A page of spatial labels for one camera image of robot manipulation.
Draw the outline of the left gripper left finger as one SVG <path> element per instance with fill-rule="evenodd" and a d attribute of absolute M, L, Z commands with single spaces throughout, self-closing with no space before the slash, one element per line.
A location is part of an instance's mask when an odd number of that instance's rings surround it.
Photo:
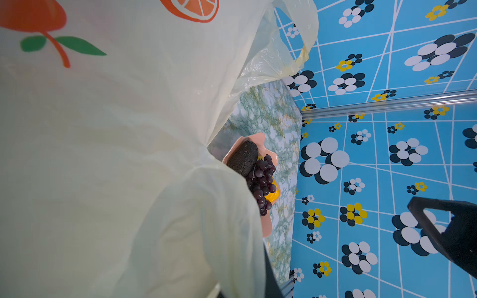
<path fill-rule="evenodd" d="M 283 297 L 264 247 L 237 253 L 217 281 L 220 284 L 220 298 Z"/>

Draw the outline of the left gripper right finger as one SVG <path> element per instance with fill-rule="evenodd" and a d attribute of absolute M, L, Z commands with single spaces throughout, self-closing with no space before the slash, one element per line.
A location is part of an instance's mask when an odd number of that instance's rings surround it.
<path fill-rule="evenodd" d="M 477 276 L 477 205 L 465 201 L 446 201 L 414 196 L 407 208 L 421 225 L 434 248 L 472 277 Z M 428 209 L 450 212 L 443 232 L 424 213 Z"/>

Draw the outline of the purple grape bunch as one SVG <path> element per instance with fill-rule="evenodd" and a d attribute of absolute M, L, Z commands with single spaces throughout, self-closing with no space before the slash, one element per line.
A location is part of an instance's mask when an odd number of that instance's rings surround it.
<path fill-rule="evenodd" d="M 266 154 L 259 157 L 254 169 L 247 176 L 247 185 L 256 200 L 260 215 L 264 217 L 272 208 L 272 204 L 265 196 L 270 192 L 275 192 L 276 188 L 272 185 L 273 174 L 276 171 L 275 165 L 272 163 L 271 156 Z"/>

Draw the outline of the dark avocado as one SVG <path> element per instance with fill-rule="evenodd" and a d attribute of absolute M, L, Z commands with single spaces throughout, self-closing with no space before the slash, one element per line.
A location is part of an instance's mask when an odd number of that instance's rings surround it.
<path fill-rule="evenodd" d="M 257 145 L 249 140 L 246 140 L 230 156 L 230 159 L 226 165 L 241 176 L 247 177 L 248 174 L 254 169 L 254 166 L 258 160 L 258 156 L 259 152 Z"/>

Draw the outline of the pink scalloped fruit bowl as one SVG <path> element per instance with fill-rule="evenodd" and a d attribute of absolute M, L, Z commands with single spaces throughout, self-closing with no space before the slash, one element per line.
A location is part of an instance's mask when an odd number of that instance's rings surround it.
<path fill-rule="evenodd" d="M 226 164 L 228 160 L 230 159 L 230 156 L 237 150 L 237 148 L 246 140 L 249 140 L 253 143 L 255 143 L 258 147 L 258 152 L 260 156 L 264 156 L 266 154 L 269 154 L 272 159 L 272 163 L 274 165 L 278 164 L 278 155 L 273 152 L 268 150 L 265 147 L 265 139 L 266 136 L 263 132 L 259 132 L 257 134 L 249 135 L 246 137 L 239 137 L 235 143 L 232 145 L 231 149 L 227 152 L 226 156 L 222 159 L 223 164 Z M 262 232 L 263 232 L 263 237 L 267 238 L 272 234 L 273 227 L 272 227 L 272 220 L 271 220 L 271 215 L 268 213 L 264 217 L 262 217 Z"/>

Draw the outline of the cream printed plastic bag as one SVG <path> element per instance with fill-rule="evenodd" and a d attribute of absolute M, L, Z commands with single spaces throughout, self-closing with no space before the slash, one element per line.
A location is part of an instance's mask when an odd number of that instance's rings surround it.
<path fill-rule="evenodd" d="M 264 247 L 208 145 L 300 70 L 314 1 L 2 1 L 1 296 L 204 298 Z"/>

